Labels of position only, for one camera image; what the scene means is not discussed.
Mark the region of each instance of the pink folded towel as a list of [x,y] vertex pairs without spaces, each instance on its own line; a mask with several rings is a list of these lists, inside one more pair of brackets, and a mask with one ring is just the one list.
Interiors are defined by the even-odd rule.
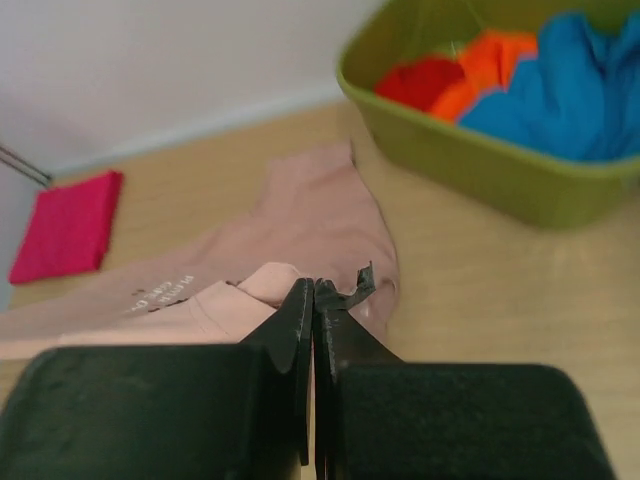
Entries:
[[109,171],[40,192],[9,282],[98,270],[109,249],[122,180],[122,173]]

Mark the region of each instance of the baseboard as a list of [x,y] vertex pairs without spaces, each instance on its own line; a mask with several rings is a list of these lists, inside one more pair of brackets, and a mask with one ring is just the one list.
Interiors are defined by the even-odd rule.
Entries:
[[50,173],[56,177],[79,173],[96,166],[107,166],[126,157],[178,145],[226,130],[261,123],[274,117],[313,108],[340,98],[342,98],[342,92],[336,81],[332,79],[291,95],[217,113],[188,126],[136,139],[92,158],[74,159],[56,167]]

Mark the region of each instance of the folded red cloth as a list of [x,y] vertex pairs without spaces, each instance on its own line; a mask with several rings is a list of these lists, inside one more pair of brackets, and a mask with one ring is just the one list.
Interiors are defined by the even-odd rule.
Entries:
[[9,282],[98,270],[109,249],[122,180],[122,173],[109,171],[40,192]]
[[448,58],[428,56],[394,67],[376,86],[378,95],[428,112],[452,84],[464,79],[462,66]]

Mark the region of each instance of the green bin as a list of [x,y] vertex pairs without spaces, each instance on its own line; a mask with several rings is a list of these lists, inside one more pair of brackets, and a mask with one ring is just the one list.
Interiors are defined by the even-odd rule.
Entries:
[[447,124],[372,89],[396,63],[468,43],[486,27],[537,32],[553,15],[581,10],[596,28],[616,32],[635,8],[640,0],[391,0],[346,47],[338,82],[392,162],[527,223],[578,227],[628,197],[640,156],[576,164]]

